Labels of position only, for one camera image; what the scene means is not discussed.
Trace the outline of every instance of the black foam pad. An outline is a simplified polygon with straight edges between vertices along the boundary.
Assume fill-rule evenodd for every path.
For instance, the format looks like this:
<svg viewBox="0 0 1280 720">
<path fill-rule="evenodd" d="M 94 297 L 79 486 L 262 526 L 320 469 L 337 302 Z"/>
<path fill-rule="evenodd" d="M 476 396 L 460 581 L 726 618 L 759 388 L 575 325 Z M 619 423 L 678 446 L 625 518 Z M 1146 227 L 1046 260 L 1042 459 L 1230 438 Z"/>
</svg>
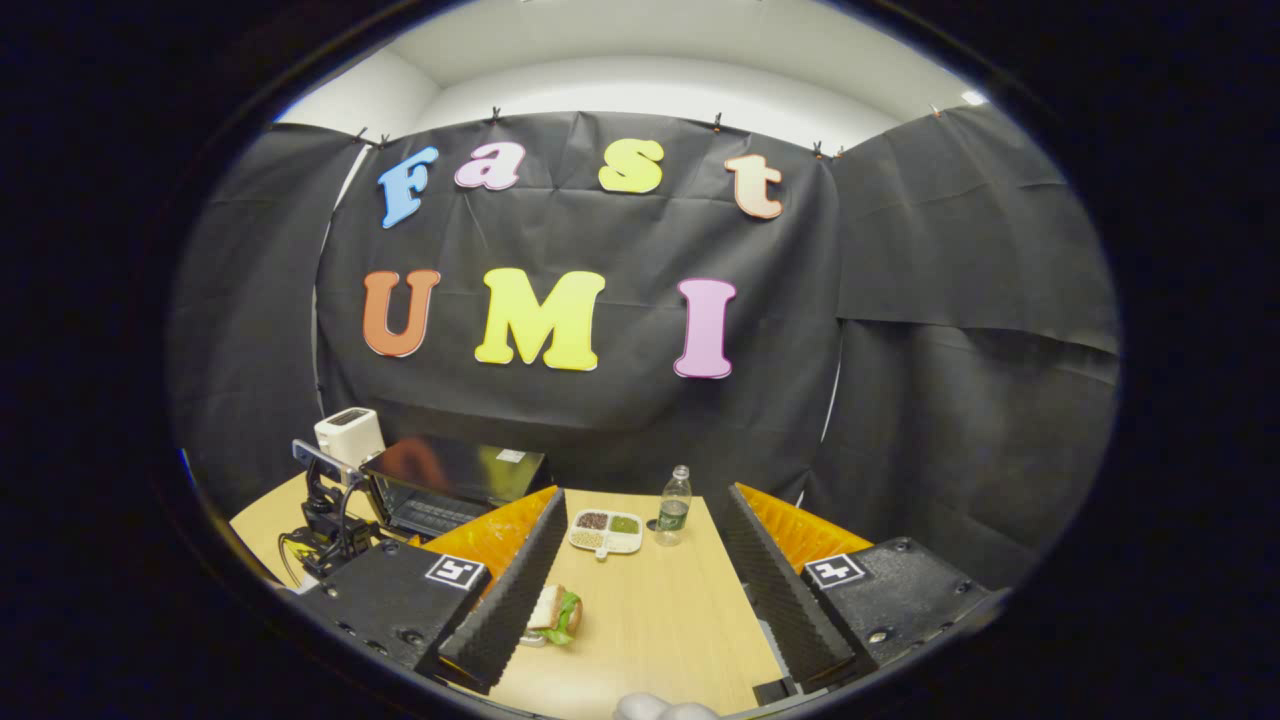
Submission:
<svg viewBox="0 0 1280 720">
<path fill-rule="evenodd" d="M 440 678 L 484 694 L 498 684 L 520 644 L 567 528 L 564 491 L 557 489 L 507 571 L 475 612 L 440 643 L 442 662 L 435 669 Z"/>
<path fill-rule="evenodd" d="M 728 495 L 724 547 L 739 578 L 751 587 L 756 611 L 773 629 L 801 689 L 812 692 L 873 673 L 877 666 L 870 656 L 845 641 L 737 487 Z"/>
</svg>

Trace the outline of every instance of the orange letter u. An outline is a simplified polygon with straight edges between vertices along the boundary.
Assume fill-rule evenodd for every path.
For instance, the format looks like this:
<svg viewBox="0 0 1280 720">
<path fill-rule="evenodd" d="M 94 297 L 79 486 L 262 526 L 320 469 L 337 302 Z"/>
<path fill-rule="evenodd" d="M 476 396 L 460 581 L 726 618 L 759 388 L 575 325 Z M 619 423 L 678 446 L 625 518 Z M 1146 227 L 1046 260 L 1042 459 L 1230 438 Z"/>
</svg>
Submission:
<svg viewBox="0 0 1280 720">
<path fill-rule="evenodd" d="M 387 311 L 392 302 L 392 288 L 399 284 L 399 274 L 378 270 L 365 277 L 365 342 L 379 355 L 406 357 L 422 346 L 426 337 L 426 313 L 431 306 L 431 288 L 440 282 L 435 270 L 413 270 L 408 274 L 408 325 L 396 334 L 387 327 Z"/>
</svg>

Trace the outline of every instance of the white device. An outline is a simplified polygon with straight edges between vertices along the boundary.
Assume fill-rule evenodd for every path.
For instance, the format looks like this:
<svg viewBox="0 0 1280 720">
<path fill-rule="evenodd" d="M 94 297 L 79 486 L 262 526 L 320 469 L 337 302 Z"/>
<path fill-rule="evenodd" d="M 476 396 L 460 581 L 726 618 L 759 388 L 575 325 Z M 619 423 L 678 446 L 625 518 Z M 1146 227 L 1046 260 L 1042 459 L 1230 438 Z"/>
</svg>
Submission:
<svg viewBox="0 0 1280 720">
<path fill-rule="evenodd" d="M 360 468 L 370 457 L 387 450 L 378 413 L 365 407 L 348 407 L 316 423 L 320 452 Z"/>
</svg>

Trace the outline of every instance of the sandwich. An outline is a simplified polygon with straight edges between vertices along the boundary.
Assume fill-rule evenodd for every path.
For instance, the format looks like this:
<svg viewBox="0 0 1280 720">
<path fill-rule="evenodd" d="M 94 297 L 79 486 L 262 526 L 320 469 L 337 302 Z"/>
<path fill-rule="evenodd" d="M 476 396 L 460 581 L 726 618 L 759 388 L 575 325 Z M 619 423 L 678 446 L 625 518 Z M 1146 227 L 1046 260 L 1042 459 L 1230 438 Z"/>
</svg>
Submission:
<svg viewBox="0 0 1280 720">
<path fill-rule="evenodd" d="M 582 601 L 564 585 L 547 585 L 538 596 L 538 605 L 525 625 L 526 644 L 568 644 L 582 621 Z"/>
</svg>

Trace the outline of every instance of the ceiling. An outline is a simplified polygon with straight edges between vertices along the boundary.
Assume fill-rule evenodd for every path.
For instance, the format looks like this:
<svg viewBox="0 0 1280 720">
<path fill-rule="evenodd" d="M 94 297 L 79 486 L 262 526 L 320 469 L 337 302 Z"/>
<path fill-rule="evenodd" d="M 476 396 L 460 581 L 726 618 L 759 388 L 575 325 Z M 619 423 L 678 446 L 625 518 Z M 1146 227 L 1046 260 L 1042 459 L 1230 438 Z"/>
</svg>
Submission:
<svg viewBox="0 0 1280 720">
<path fill-rule="evenodd" d="M 475 0 L 390 44 L 442 88 L 602 55 L 732 63 L 852 97 L 900 122 L 966 104 L 972 86 L 815 0 Z"/>
</svg>

